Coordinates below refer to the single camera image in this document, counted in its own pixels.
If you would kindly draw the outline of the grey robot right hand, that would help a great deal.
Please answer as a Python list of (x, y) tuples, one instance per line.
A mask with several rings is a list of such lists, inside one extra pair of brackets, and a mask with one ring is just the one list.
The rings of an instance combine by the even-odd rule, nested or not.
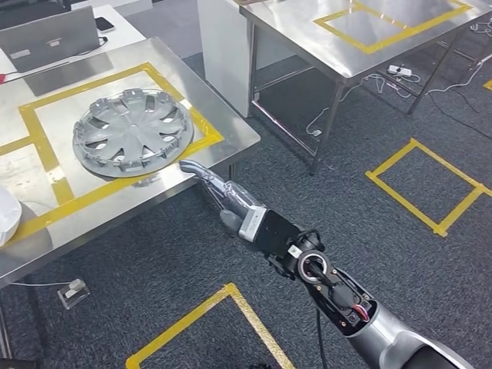
[(185, 159), (179, 165), (199, 179), (220, 206), (220, 217), (226, 228), (249, 242), (254, 240), (257, 227), (266, 211), (263, 204), (235, 181), (226, 181), (197, 161)]

